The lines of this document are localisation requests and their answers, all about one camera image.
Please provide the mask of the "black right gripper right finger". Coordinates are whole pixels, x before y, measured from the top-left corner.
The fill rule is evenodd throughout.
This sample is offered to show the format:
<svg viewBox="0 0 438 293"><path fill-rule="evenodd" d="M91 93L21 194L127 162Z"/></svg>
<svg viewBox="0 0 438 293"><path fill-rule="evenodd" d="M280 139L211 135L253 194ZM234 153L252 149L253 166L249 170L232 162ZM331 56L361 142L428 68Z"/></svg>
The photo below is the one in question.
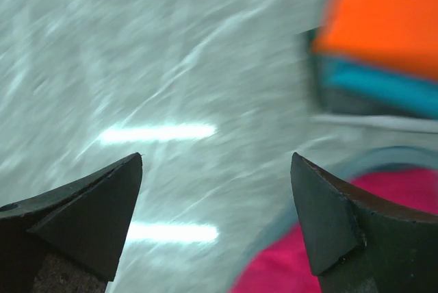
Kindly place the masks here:
<svg viewBox="0 0 438 293"><path fill-rule="evenodd" d="M437 216L348 183L298 153L291 184L322 292L436 292Z"/></svg>

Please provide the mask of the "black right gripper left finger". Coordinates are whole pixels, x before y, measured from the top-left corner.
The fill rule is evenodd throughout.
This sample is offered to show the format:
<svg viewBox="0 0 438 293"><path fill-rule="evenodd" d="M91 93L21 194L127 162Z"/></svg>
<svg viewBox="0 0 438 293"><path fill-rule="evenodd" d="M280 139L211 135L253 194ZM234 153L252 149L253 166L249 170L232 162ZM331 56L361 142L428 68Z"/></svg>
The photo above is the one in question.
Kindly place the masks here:
<svg viewBox="0 0 438 293"><path fill-rule="evenodd" d="M128 155L1 207L2 292L104 292L116 276L142 182Z"/></svg>

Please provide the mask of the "orange t shirt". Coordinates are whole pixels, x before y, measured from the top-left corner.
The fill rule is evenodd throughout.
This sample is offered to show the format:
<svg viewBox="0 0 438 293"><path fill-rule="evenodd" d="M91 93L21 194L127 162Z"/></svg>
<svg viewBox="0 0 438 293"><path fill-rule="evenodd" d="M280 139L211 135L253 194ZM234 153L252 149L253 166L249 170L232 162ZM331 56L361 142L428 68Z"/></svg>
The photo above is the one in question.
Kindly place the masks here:
<svg viewBox="0 0 438 293"><path fill-rule="evenodd" d="M437 79L437 0L328 0L313 47Z"/></svg>

